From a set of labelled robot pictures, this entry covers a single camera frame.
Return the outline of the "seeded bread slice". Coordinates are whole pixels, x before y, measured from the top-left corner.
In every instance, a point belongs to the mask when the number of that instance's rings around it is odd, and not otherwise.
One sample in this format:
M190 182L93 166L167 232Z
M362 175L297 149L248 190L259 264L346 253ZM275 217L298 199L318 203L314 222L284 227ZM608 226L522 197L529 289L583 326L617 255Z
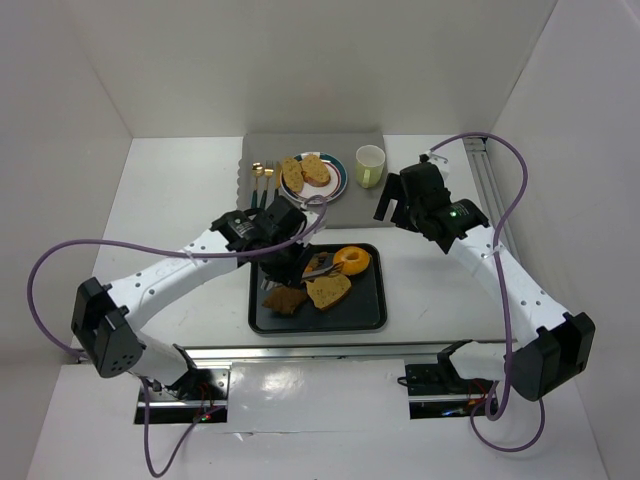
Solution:
M304 181L313 187L327 186L331 175L322 159L316 154L308 154L300 161Z
M303 170L298 160L286 157L282 161L282 178L285 185L294 193L300 193L305 185Z
M307 294L314 306L327 310L339 303L351 290L350 279L343 274L322 276L306 282Z

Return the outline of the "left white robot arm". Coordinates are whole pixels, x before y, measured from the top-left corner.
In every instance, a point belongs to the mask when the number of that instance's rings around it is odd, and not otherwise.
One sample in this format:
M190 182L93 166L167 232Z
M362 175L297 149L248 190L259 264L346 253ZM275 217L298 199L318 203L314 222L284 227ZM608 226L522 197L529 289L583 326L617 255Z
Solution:
M84 281L77 290L72 330L102 378L131 373L184 394L205 380L186 350L144 333L159 312L205 283L247 263L270 280L300 280L319 216L290 205L228 212L179 251L128 277Z

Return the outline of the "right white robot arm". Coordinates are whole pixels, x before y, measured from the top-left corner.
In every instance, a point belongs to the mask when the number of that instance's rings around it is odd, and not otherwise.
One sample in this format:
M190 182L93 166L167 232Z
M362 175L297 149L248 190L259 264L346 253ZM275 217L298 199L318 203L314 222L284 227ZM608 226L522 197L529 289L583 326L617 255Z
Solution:
M383 219L394 201L396 227L436 243L494 301L509 308L511 333L504 342L462 340L441 351L439 363L453 377L499 381L537 401L586 368L595 324L545 293L495 240L494 228L476 204L452 201L444 179L429 161L388 174L374 217Z

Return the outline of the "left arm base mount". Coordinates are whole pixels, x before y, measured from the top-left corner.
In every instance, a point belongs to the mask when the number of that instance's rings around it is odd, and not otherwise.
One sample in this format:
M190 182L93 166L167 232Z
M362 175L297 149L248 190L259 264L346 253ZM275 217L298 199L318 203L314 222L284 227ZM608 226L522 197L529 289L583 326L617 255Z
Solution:
M149 424L222 424L228 418L231 366L216 364L199 369L191 383L168 388L156 380L149 387Z

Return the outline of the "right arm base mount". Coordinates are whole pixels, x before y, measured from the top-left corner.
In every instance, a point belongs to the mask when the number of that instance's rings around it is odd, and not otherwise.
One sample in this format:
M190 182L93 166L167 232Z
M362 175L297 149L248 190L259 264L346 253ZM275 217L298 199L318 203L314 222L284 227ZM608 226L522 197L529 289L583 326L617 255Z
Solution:
M469 417L487 400L493 382L463 379L454 370L451 355L470 340L458 341L438 352L430 363L407 364L397 383L406 388L411 420Z

